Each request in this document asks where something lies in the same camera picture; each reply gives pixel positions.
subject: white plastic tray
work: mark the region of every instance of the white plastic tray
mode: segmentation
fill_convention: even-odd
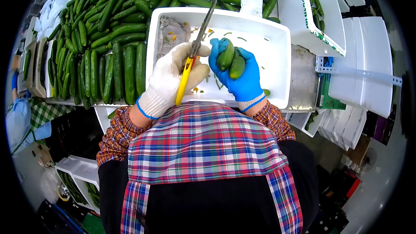
[[[179,23],[189,23],[191,29],[193,29],[194,27],[201,27],[207,12],[208,8],[198,7],[157,8],[153,11],[147,45],[146,88],[157,61],[157,36],[159,34],[160,17],[167,16]],[[243,47],[256,57],[260,68],[260,85],[262,88],[270,90],[268,100],[278,108],[286,108],[289,100],[291,70],[289,29],[264,18],[221,9],[214,10],[208,28],[214,30],[214,34],[209,38],[207,37],[201,44],[211,48],[210,39],[221,39],[225,33],[232,32],[232,34],[227,34],[226,37],[232,41],[233,45]],[[190,41],[195,40],[197,35],[198,33],[193,33]],[[247,42],[237,39],[237,37],[245,38]],[[200,61],[208,64],[208,57],[201,57]],[[218,90],[213,72],[210,75],[208,83],[203,80],[197,86],[204,93],[198,92],[184,96],[182,101],[215,101],[230,107],[237,107],[234,96],[227,91],[226,87]]]
[[[325,14],[325,33],[315,26],[309,0],[278,0],[279,19],[290,29],[292,44],[317,56],[345,56],[345,34],[337,0],[320,0]]]

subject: plastic crate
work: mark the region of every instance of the plastic crate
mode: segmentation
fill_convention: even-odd
[[[317,106],[319,108],[326,109],[336,109],[336,110],[345,110],[346,104],[342,103],[339,100],[331,98],[328,95],[328,89],[330,88],[330,74],[324,74],[321,77],[321,84],[319,90],[319,98]]]

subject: hand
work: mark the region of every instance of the hand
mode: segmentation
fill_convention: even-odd
[[[153,68],[153,74],[149,78],[149,87],[136,102],[138,109],[145,117],[157,119],[175,104],[180,80],[182,79],[181,72],[191,50],[192,43],[179,44],[164,57],[157,60]],[[201,45],[198,55],[206,57],[209,54],[210,49]],[[200,84],[208,76],[209,72],[209,66],[201,64],[196,59],[190,71],[185,91],[189,91]]]
[[[250,107],[264,99],[265,95],[260,87],[259,66],[254,55],[243,48],[238,48],[241,56],[245,59],[245,70],[242,76],[235,80],[228,75],[228,69],[221,71],[217,67],[217,58],[226,49],[228,40],[214,38],[210,40],[210,44],[212,49],[208,58],[209,66],[220,82],[235,96],[241,112],[247,111]]]

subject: blue glove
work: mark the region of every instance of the blue glove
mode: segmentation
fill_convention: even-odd
[[[19,76],[19,72],[15,70],[15,73],[13,74],[13,77],[12,77],[12,91],[18,88],[18,76]]]
[[[260,87],[259,66],[254,55],[243,48],[238,48],[241,56],[245,59],[245,70],[241,77],[234,80],[230,78],[228,69],[222,71],[217,66],[217,58],[221,52],[225,51],[228,40],[225,38],[221,40],[214,38],[210,40],[210,44],[212,49],[208,59],[209,66],[220,82],[235,96],[241,112],[247,111],[250,107],[264,99],[265,94]]]

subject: pile of cucumbers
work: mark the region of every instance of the pile of cucumbers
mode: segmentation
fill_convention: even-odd
[[[263,17],[280,23],[269,18],[276,3],[264,0]],[[239,11],[240,4],[241,0],[219,0],[218,8]],[[48,38],[55,39],[48,60],[55,97],[72,96],[76,105],[82,101],[86,109],[100,99],[106,104],[124,99],[133,105],[145,90],[144,41],[152,11],[211,5],[212,0],[69,1],[60,13],[61,23]]]
[[[319,0],[309,0],[312,7],[312,17],[315,26],[324,33],[324,10],[322,9],[321,2]]]
[[[91,196],[92,202],[99,209],[100,208],[100,192],[97,190],[97,187],[90,182],[85,182],[85,185],[88,189],[88,193]]]
[[[61,177],[62,182],[64,183],[64,185],[67,187],[68,191],[70,192],[72,198],[78,203],[87,204],[84,196],[82,196],[80,190],[76,186],[72,177],[68,173],[65,173],[61,170],[57,170],[57,172],[59,176]]]

